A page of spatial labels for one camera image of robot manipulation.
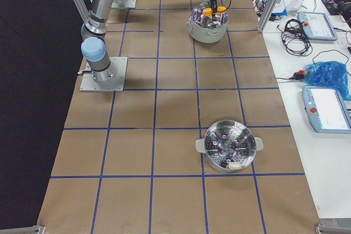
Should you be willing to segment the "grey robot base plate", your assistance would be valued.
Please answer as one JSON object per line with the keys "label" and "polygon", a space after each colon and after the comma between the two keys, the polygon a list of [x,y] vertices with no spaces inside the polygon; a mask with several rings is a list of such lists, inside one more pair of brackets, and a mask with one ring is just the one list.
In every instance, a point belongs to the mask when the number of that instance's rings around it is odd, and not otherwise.
{"label": "grey robot base plate", "polygon": [[89,64],[78,74],[82,76],[81,92],[122,92],[124,89],[127,57],[110,57],[110,66],[104,71],[93,71]]}

